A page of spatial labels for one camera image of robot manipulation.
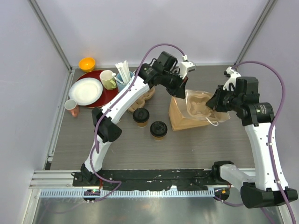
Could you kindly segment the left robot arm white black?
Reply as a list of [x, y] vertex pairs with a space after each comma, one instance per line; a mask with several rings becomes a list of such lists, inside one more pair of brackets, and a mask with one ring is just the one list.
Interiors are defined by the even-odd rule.
[[193, 68], [194, 63], [188, 61], [187, 56], [183, 56], [183, 61], [178, 63], [174, 56], [163, 51], [150, 64], [140, 65], [132, 80], [108, 104], [92, 110], [94, 143], [89, 158], [80, 169], [82, 180], [87, 185], [95, 186], [99, 182], [100, 175], [97, 172], [102, 169], [108, 148], [122, 133], [117, 124], [124, 112], [157, 85], [164, 86], [171, 96], [184, 99], [187, 73]]

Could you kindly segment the cardboard cup carrier back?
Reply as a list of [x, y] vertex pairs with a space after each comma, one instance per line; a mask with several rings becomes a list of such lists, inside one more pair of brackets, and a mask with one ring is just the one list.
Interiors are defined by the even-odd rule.
[[207, 92], [189, 92], [186, 99], [186, 109], [188, 114], [195, 118], [215, 118], [214, 111], [206, 106], [206, 102], [211, 98], [211, 94]]

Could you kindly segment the brown paper bag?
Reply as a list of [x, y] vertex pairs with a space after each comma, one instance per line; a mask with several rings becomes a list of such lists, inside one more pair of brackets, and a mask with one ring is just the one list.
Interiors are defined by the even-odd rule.
[[169, 117], [171, 122], [171, 127], [173, 131], [180, 131], [201, 126], [218, 126], [230, 119], [228, 112], [216, 112], [214, 111], [215, 118], [201, 118], [195, 119], [191, 117], [186, 109], [186, 99], [189, 92], [196, 92], [192, 90], [185, 91], [185, 99], [181, 98], [171, 98], [171, 103], [169, 107]]

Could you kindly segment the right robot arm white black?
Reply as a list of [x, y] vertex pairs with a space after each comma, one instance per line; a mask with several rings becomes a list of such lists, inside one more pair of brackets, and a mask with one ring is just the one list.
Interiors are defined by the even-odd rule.
[[217, 161], [211, 172], [216, 184], [225, 181], [241, 194], [246, 208], [281, 206], [298, 199], [282, 172], [277, 152], [274, 111], [270, 103], [260, 103], [258, 80], [255, 77], [237, 77], [235, 82], [218, 85], [206, 103], [216, 112], [236, 112], [248, 135], [255, 165], [255, 176], [242, 172], [231, 161]]

